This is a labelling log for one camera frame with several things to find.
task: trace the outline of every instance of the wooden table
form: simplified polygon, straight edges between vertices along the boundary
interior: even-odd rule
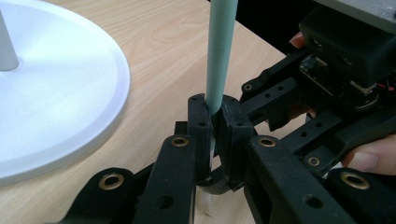
[[[153,163],[175,121],[187,120],[187,99],[205,92],[210,3],[206,0],[49,2],[96,23],[120,45],[131,70],[131,90],[112,137],[86,158],[17,184],[0,187],[0,223],[38,224],[64,217],[78,192],[110,167],[136,173]],[[225,94],[284,57],[239,23]],[[301,121],[271,133],[282,137]],[[259,132],[268,133],[265,125]],[[195,223],[254,223],[242,190],[217,196],[212,217],[199,209]]]

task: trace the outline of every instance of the light blue rod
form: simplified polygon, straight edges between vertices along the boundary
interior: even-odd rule
[[[206,105],[212,116],[221,108],[237,5],[238,0],[211,0],[210,2]]]

